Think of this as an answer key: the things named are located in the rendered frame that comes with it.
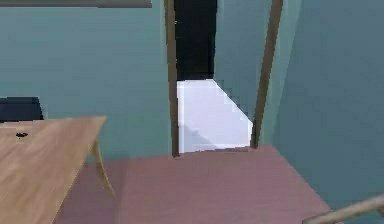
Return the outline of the light wooden table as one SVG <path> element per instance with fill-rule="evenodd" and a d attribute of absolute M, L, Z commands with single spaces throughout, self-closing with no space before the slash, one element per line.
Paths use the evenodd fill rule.
<path fill-rule="evenodd" d="M 0 224 L 52 224 L 89 155 L 108 180 L 98 134 L 104 116 L 0 124 Z M 25 132 L 28 136 L 16 137 Z"/>

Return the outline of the dark blue chair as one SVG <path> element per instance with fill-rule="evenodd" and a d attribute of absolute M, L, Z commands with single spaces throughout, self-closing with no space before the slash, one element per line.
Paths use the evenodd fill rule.
<path fill-rule="evenodd" d="M 43 120 L 37 97 L 0 98 L 0 123 Z"/>

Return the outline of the tan wooden bar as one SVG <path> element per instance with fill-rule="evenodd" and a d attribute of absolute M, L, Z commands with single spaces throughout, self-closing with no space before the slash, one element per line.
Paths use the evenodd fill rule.
<path fill-rule="evenodd" d="M 384 194 L 352 203 L 334 211 L 308 217 L 302 221 L 302 224 L 336 224 L 369 212 L 378 212 L 384 217 Z"/>

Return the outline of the brown door frame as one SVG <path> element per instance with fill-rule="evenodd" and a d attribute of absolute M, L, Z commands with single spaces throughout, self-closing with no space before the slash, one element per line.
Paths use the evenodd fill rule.
<path fill-rule="evenodd" d="M 171 155 L 180 156 L 179 150 L 179 125 L 178 125 L 178 98 L 177 98 L 177 68 L 176 68 L 176 39 L 175 39 L 175 9 L 174 0 L 163 0 L 165 10 L 167 68 L 168 68 L 168 89 L 169 109 L 171 125 Z M 252 133 L 250 147 L 256 149 L 259 146 L 262 122 L 267 92 L 270 82 L 270 75 L 275 54 L 275 47 L 279 31 L 280 19 L 283 8 L 283 0 L 272 0 L 268 29 L 265 38 L 262 68 L 260 72 L 258 95 L 256 99 L 255 115 L 252 121 Z"/>

